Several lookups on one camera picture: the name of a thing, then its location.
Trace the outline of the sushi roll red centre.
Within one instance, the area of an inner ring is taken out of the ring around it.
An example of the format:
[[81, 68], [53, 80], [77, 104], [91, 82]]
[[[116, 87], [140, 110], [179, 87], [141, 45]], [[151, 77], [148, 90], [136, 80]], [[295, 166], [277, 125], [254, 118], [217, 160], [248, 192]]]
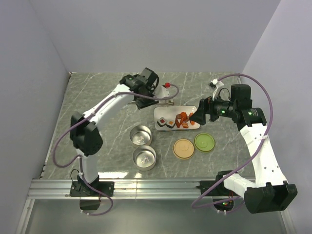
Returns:
[[157, 124], [159, 127], [164, 127], [167, 124], [167, 120], [165, 118], [161, 117], [157, 120]]

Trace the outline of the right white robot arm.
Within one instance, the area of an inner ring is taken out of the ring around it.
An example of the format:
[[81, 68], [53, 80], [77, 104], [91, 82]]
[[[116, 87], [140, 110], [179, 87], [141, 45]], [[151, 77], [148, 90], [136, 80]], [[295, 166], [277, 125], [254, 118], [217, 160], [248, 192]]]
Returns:
[[213, 190], [221, 195], [229, 191], [244, 199], [252, 214], [285, 210], [297, 196], [295, 184], [290, 184], [282, 173], [268, 137], [271, 122], [266, 121], [261, 108], [252, 107], [251, 87], [246, 84], [231, 86], [230, 100], [210, 96], [199, 101], [197, 111], [190, 119], [200, 125], [206, 123], [206, 115], [214, 122], [228, 117], [236, 125], [250, 153], [243, 165], [233, 171], [218, 172], [215, 184], [209, 187], [192, 204]]

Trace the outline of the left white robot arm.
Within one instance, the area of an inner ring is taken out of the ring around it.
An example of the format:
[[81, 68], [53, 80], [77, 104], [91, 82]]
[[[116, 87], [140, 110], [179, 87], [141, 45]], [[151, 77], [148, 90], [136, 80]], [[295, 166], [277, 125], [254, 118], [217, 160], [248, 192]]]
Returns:
[[136, 102], [139, 109], [158, 103], [153, 99], [134, 95], [153, 98], [158, 84], [158, 75], [151, 69], [145, 68], [140, 74], [124, 76], [114, 90], [95, 107], [83, 114], [76, 112], [72, 115], [71, 126], [75, 128], [70, 131], [70, 139], [77, 154], [81, 156], [79, 165], [82, 171], [79, 177], [85, 178], [81, 190], [87, 196], [93, 196], [98, 192], [97, 160], [94, 155], [103, 145], [100, 131], [111, 118], [132, 101]]

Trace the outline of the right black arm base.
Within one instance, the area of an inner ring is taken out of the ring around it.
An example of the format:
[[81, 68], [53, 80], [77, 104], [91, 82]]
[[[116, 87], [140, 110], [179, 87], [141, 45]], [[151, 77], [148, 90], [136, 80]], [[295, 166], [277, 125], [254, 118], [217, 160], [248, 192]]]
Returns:
[[[205, 193], [209, 188], [211, 188], [216, 182], [218, 182], [220, 179], [223, 178], [223, 176], [227, 175], [228, 173], [230, 173], [231, 170], [229, 171], [220, 171], [217, 173], [215, 180], [201, 180], [199, 182], [199, 185], [196, 186], [197, 189], [200, 189], [200, 194], [202, 195], [203, 193]], [[206, 196], [226, 196], [226, 195], [230, 195], [230, 196], [237, 196], [236, 193], [234, 193], [233, 191], [226, 189], [224, 187], [224, 183], [220, 183], [219, 185], [217, 185], [212, 191], [210, 191], [209, 193], [206, 194]]]

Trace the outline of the orange chicken wing piece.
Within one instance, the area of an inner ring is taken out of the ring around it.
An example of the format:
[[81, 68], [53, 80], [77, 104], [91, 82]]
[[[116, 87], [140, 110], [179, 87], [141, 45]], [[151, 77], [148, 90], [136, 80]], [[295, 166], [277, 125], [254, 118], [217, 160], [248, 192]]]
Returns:
[[179, 119], [179, 123], [187, 123], [189, 121], [189, 116], [186, 112], [181, 112], [180, 114], [176, 115], [176, 119]]

